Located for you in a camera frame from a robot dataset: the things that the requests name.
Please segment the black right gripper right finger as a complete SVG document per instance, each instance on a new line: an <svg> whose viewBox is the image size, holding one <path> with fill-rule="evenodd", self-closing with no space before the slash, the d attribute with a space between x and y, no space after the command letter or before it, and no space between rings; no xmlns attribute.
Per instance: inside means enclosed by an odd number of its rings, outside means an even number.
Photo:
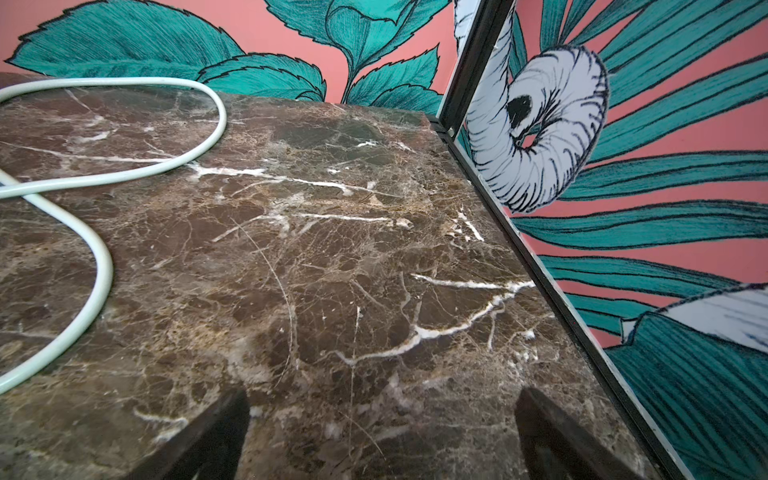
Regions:
<svg viewBox="0 0 768 480"><path fill-rule="evenodd" d="M522 389L514 414L531 479L640 477L543 392Z"/></svg>

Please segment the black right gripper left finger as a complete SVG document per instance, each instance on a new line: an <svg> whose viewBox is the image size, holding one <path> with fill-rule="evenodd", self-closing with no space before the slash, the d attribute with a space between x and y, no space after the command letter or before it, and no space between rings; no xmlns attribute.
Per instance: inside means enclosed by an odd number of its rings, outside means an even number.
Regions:
<svg viewBox="0 0 768 480"><path fill-rule="evenodd" d="M231 389L126 477L233 479L249 422L247 392L242 388Z"/></svg>

